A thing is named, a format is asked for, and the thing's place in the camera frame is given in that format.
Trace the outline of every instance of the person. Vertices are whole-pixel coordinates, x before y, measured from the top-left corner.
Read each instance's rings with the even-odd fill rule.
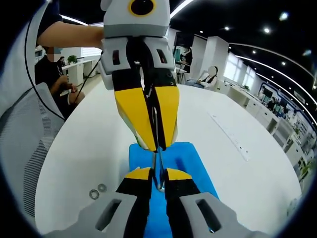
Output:
[[[64,56],[60,57],[56,63],[59,69],[62,70],[62,67],[65,66],[65,57]]]
[[[265,87],[263,85],[260,92],[258,93],[258,99],[260,99],[261,101],[263,101],[263,99],[265,97],[264,90],[265,90]]]
[[[217,83],[217,73],[218,67],[211,66],[208,69],[208,73],[205,73],[198,80],[189,80],[186,82],[186,85],[193,86],[196,88],[204,88],[208,90],[212,90],[215,84]]]
[[[46,47],[102,48],[104,28],[64,23],[59,15],[59,0],[52,0],[40,23],[37,44]]]
[[[68,78],[62,73],[61,57],[59,62],[53,61],[53,47],[96,47],[102,48],[104,29],[97,26],[84,26],[64,23],[59,15],[59,0],[52,0],[47,6],[41,20],[37,44],[44,47],[47,55],[35,65],[35,82],[44,82],[63,116],[69,117],[74,108],[84,99],[83,93],[78,94],[75,85],[68,84]],[[60,96],[63,90],[71,89],[71,93]]]
[[[184,65],[184,70],[187,73],[190,73],[190,65],[192,64],[193,61],[193,53],[192,49],[190,47],[184,47],[185,52],[181,54],[181,64]]]
[[[46,83],[53,99],[65,119],[84,99],[84,93],[77,91],[76,85],[68,83],[68,77],[63,74],[61,63],[54,62],[53,47],[44,47],[46,55],[35,65],[35,83]],[[61,96],[64,90],[71,93]]]
[[[275,99],[272,98],[271,101],[269,101],[269,103],[267,104],[267,108],[268,108],[270,111],[273,111],[274,106],[275,106]]]

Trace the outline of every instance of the mesh chair back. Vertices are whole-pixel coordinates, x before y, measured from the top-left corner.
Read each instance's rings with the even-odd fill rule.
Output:
[[[36,86],[42,100],[61,115],[46,84]],[[48,111],[34,89],[0,118],[0,161],[20,211],[34,225],[35,193],[45,157],[63,120]]]

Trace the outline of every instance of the white round table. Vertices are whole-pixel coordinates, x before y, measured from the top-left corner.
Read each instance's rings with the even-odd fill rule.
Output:
[[[184,85],[179,90],[177,141],[194,144],[220,200],[242,225],[268,234],[280,229],[291,200],[301,195],[281,147],[227,96]],[[47,154],[35,198],[39,232],[74,224],[80,210],[94,202],[89,191],[99,183],[115,191],[129,171],[132,143],[135,137],[117,112],[114,92],[101,82],[66,121]]]

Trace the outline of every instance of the potted plant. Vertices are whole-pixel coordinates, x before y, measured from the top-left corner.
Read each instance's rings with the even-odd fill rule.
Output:
[[[245,89],[245,90],[247,90],[247,91],[250,91],[250,88],[249,88],[249,86],[248,85],[243,85],[243,87],[242,87],[243,89]]]
[[[77,56],[69,56],[67,61],[69,64],[77,63]]]

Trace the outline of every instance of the computer monitor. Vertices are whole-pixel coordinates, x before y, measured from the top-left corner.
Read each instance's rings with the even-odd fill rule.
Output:
[[[279,104],[280,104],[283,108],[286,108],[288,102],[287,102],[284,98],[281,98],[281,101],[279,102]]]
[[[266,95],[267,97],[271,98],[273,95],[273,92],[265,88],[263,90],[263,94]]]

